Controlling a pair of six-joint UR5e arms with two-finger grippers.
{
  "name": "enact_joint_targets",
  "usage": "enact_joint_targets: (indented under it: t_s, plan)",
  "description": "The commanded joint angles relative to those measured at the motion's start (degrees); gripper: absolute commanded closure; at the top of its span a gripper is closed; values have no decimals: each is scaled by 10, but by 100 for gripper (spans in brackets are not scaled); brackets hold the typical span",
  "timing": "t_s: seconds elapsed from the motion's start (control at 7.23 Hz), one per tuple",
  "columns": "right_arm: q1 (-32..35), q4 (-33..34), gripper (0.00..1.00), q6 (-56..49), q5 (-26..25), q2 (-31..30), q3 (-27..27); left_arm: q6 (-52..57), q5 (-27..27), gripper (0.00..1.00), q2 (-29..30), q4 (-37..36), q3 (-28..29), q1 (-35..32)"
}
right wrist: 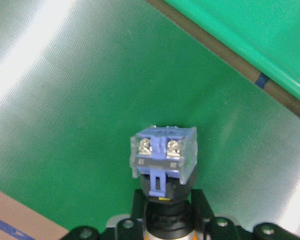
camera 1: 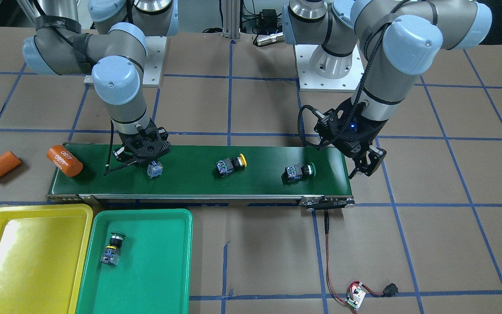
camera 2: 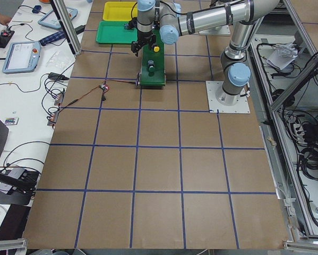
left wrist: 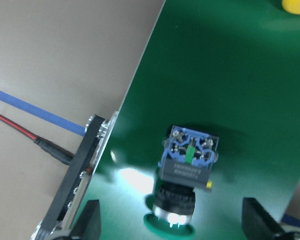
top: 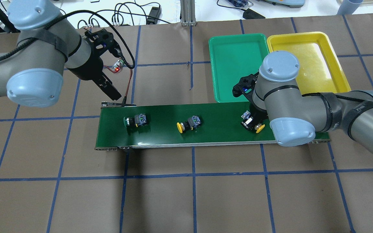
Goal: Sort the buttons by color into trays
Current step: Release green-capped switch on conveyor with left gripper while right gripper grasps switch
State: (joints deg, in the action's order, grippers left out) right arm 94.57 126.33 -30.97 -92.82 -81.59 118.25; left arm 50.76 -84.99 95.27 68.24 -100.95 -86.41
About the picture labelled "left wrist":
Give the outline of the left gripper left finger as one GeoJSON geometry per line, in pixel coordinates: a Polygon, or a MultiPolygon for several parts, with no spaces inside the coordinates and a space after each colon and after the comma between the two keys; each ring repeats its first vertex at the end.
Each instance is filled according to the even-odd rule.
{"type": "Polygon", "coordinates": [[[78,220],[64,237],[65,240],[99,240],[101,235],[101,211],[98,199],[86,202],[78,220]]]}

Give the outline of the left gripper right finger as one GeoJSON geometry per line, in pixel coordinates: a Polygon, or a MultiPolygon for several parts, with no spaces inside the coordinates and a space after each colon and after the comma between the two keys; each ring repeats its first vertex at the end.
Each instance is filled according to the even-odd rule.
{"type": "Polygon", "coordinates": [[[242,200],[241,227],[248,240],[290,239],[289,233],[252,197],[244,197],[242,200]]]}

